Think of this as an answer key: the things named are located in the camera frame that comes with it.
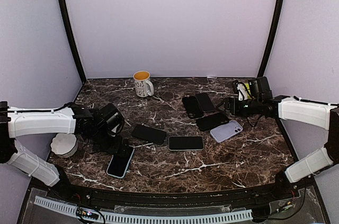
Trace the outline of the purple phone with dark screen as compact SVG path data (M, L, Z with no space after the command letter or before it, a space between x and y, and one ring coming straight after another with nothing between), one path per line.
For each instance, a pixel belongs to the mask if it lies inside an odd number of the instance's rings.
M207 93L195 94L198 104L204 113L214 112L215 106Z

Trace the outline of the black phone from ring case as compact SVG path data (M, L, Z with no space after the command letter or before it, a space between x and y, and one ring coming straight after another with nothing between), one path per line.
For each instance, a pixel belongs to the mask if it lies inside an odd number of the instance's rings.
M215 113L196 120L200 131L207 131L229 122L228 116L222 113Z

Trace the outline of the silver phone with dark screen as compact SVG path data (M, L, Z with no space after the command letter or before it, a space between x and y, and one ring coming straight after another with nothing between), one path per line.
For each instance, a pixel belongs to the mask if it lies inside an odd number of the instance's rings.
M194 137L169 137L168 148L171 151L202 150L204 148L203 139Z

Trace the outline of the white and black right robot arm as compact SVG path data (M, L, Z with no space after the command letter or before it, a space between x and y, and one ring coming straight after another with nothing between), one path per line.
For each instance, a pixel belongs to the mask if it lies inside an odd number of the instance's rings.
M234 97L226 97L216 106L225 115L248 118L273 118L326 130L327 141L322 147L291 164L276 175L270 195L281 200L291 190L291 184L316 175L338 164L338 104L308 100L289 95L274 96L265 76L249 79L245 84L232 82Z

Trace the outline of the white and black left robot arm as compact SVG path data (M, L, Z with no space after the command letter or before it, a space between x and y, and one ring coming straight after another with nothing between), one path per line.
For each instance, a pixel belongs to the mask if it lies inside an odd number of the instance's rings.
M74 188L62 168L50 164L27 150L17 137L55 133L81 135L92 142L96 151L126 157L131 153L121 112L109 103L101 109L87 109L73 102L53 109L21 109L1 102L1 163L16 167L30 177L54 187L64 201L75 196Z

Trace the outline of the green bowl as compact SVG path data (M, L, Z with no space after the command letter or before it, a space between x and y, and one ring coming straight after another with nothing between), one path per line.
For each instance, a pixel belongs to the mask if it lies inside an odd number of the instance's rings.
M249 88L249 84L248 83L244 83L244 84L245 84L245 88L246 88L247 92L249 92L249 94L250 94L251 91L250 91L250 88Z

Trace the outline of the white fluted bowl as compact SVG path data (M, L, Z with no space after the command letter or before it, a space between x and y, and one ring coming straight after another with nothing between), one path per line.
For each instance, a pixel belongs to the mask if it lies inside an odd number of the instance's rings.
M58 133L50 144L51 151L62 158L68 158L78 150L78 141L74 134Z

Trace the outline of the white patterned mug yellow inside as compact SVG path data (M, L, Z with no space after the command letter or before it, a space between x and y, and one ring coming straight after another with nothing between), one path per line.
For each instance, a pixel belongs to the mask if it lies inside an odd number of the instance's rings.
M133 75L135 90L138 97L148 97L154 95L154 86L150 81L148 71L138 71Z

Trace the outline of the black front rail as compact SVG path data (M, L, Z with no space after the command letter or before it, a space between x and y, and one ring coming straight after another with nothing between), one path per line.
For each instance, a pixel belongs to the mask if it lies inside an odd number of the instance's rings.
M137 193L102 190L79 185L65 185L60 189L46 187L48 194L81 205L112 209L117 205L129 207L232 207L260 208L279 199L296 198L301 185L277 186L268 184L246 189L205 193Z

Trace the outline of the black frame post right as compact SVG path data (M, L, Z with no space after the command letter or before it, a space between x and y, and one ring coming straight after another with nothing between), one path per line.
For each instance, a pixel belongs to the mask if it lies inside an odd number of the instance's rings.
M271 26L270 26L269 34L268 34L268 37L267 37L265 49L264 49L264 52L263 52L261 64L260 64L260 67L259 67L259 70L258 70L258 73L257 73L257 77L264 76L265 71L267 69L267 65L269 63L270 55L271 55L273 44L274 44L274 41L275 41L276 32L277 32L278 26L279 26L281 11L282 11L282 7L283 7L283 1L284 0L276 0L275 1Z

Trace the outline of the black frame post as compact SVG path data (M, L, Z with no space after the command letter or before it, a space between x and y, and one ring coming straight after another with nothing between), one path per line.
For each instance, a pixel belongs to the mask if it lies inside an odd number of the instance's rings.
M73 29L72 29L72 26L71 26L70 17L69 17L69 14L68 14L68 8L67 8L66 0L58 0L58 4L59 4L59 9L60 9L64 29L65 29L65 32L66 32L66 37L67 37L68 44L69 44L69 47L70 47L70 50L71 50L72 58L73 58L73 61L75 63L76 70L77 70L77 73L79 75L79 78L80 78L82 84L84 84L87 81L87 78L85 76L84 68L83 68L81 58L80 58L80 55L79 55L79 52L78 52L78 49L77 49Z
M277 32L278 26L279 26L281 11L282 11L282 7L283 7L283 1L284 0L276 0L275 1L271 26L270 26L269 34L268 34L268 37L267 37L265 49L264 49L264 52L263 52L261 64L260 64L260 67L259 67L259 70L258 70L258 73L257 73L257 77L264 76L265 71L267 69L267 65L269 63L270 55L271 55L273 44L274 44L274 41L275 41L276 32Z

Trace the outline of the black frame post left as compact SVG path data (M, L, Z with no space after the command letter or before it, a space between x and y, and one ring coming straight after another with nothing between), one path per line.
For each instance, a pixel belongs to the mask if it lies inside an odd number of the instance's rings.
M68 44L69 44L69 47L70 47L70 50L71 50L72 58L73 58L73 61L75 63L76 70L77 70L77 73L79 75L79 78L80 78L82 84L84 84L87 81L87 78L85 76L84 68L83 68L81 58L80 58L80 55L79 55L79 52L78 52L78 49L77 49L73 29L72 29L72 26L71 26L70 17L69 17L69 14L68 14L68 8L67 8L66 0L58 0L58 4L59 4L59 9L60 9L64 29L65 29L65 32L66 32L66 37L67 37Z

